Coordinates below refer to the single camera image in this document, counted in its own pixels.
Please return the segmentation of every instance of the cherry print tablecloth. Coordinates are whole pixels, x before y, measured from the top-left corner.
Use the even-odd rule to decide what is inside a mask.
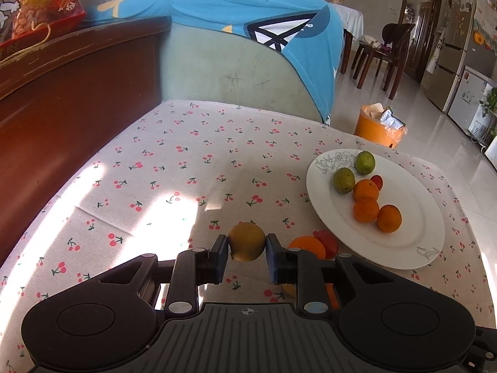
[[[283,245],[325,229],[307,196],[305,177],[316,156],[336,148],[389,158],[429,190],[445,222],[443,251],[424,268],[394,272],[452,296],[478,325],[494,327],[474,234],[435,165],[292,116],[168,101],[82,167],[1,267],[3,370],[21,373],[32,366],[20,333],[29,308],[139,254],[167,260],[193,246],[209,248],[239,221],[256,222]],[[263,256],[251,263],[229,260],[224,278],[220,285],[199,288],[203,301],[293,300],[270,283]]]

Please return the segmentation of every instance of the plastic bag on table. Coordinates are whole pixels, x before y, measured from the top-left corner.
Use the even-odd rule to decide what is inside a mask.
[[[380,120],[382,115],[384,121],[392,122],[392,125],[399,129],[383,125]],[[392,116],[391,109],[384,110],[382,104],[364,105],[359,113],[354,134],[370,142],[394,149],[408,131],[403,122],[401,122],[402,125],[398,125],[396,121],[401,122]]]
[[[0,59],[72,31],[83,16],[79,0],[0,0]]]

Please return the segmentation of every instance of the orange trash can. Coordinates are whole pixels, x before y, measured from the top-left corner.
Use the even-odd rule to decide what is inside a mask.
[[[364,105],[361,108],[354,135],[391,149],[396,148],[406,135],[407,127],[396,130],[382,125],[366,113],[368,107],[369,105]]]

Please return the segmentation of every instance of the white plate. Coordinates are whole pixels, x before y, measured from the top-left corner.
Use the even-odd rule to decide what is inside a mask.
[[[432,262],[443,247],[445,226],[440,209],[427,189],[411,174],[390,160],[374,155],[376,168],[366,177],[356,173],[355,157],[361,150],[337,149],[321,154],[307,171],[307,193],[323,223],[357,254],[382,266],[416,269]],[[383,233],[376,222],[354,219],[352,193],[339,194],[333,187],[334,172],[347,167],[356,182],[380,175],[383,189],[380,207],[395,205],[402,225],[394,233]]]

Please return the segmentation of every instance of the chair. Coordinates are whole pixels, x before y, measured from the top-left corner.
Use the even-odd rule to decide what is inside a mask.
[[[397,74],[395,76],[394,85],[392,86],[392,90],[390,91],[389,95],[389,99],[394,99],[395,94],[397,93],[397,88],[401,82],[404,68],[406,67],[407,53],[410,41],[409,36],[411,35],[411,31],[414,29],[414,25],[415,24],[400,24],[396,26],[392,34],[391,52],[384,51],[382,47],[375,49],[372,48],[371,46],[364,45],[363,47],[364,51],[361,54],[359,63],[357,64],[357,68],[354,73],[354,80],[355,80],[359,76],[362,63],[364,63],[364,61],[366,60],[366,64],[364,65],[364,70],[362,71],[361,74],[361,78],[359,79],[359,83],[357,83],[357,88],[359,89],[362,88],[362,85],[364,84],[367,73],[369,71],[369,67],[371,67],[373,59],[379,58],[382,61],[385,60],[386,62],[388,62],[387,79],[385,81],[385,86],[383,88],[384,91],[388,90],[395,67],[397,67]]]
[[[383,31],[381,32],[381,37],[383,38],[382,46],[387,47],[392,43],[392,36],[394,34],[395,28],[398,24],[387,24],[383,27]],[[357,60],[361,56],[362,51],[364,50],[364,43],[359,42],[359,48],[357,49],[357,53],[354,56],[354,61],[352,62],[351,70],[354,70],[355,65],[357,64]],[[380,73],[381,64],[383,63],[383,59],[380,59],[380,63],[378,64],[378,69],[376,70],[376,77]]]

